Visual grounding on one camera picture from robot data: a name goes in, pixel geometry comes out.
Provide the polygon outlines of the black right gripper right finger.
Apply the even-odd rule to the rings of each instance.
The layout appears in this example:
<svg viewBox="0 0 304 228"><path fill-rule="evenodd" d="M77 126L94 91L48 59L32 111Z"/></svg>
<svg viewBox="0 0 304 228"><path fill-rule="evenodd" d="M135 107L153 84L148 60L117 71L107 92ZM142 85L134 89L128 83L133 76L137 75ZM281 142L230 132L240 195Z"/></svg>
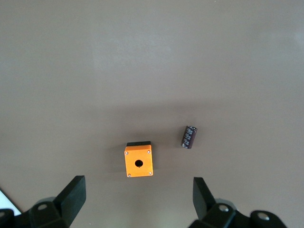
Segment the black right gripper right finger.
<svg viewBox="0 0 304 228"><path fill-rule="evenodd" d="M193 178L193 205L198 219L191 228L285 228L275 214L255 210L247 217L228 200L215 199L201 177Z"/></svg>

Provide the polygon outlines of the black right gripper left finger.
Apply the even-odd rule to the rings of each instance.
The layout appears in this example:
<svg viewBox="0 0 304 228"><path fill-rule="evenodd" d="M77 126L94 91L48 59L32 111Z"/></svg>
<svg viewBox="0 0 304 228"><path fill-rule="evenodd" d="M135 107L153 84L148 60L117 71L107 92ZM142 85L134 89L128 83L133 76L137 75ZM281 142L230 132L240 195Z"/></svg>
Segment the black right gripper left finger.
<svg viewBox="0 0 304 228"><path fill-rule="evenodd" d="M75 176L54 198L42 199L29 210L15 215L12 209L0 210L2 228L68 228L86 200L85 176Z"/></svg>

